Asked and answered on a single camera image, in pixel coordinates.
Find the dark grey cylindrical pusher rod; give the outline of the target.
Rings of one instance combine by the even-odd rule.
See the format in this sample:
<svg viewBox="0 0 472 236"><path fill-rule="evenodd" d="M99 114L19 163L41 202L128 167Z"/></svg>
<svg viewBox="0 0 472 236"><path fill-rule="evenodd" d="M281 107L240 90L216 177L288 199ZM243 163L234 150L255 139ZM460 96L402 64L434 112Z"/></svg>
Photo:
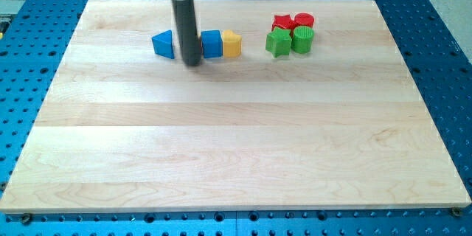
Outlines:
<svg viewBox="0 0 472 236"><path fill-rule="evenodd" d="M186 66L201 64L201 43L193 0L172 0L174 19L182 60Z"/></svg>

